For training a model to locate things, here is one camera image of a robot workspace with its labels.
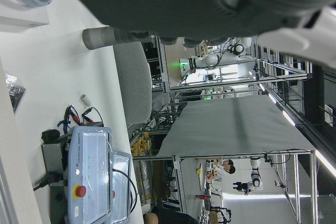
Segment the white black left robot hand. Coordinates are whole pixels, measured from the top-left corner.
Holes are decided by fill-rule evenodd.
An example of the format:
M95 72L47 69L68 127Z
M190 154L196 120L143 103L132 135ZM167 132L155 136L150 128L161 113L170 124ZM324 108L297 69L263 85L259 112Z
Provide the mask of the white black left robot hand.
M335 0L80 0L103 24L167 42L257 36L258 44L335 67Z

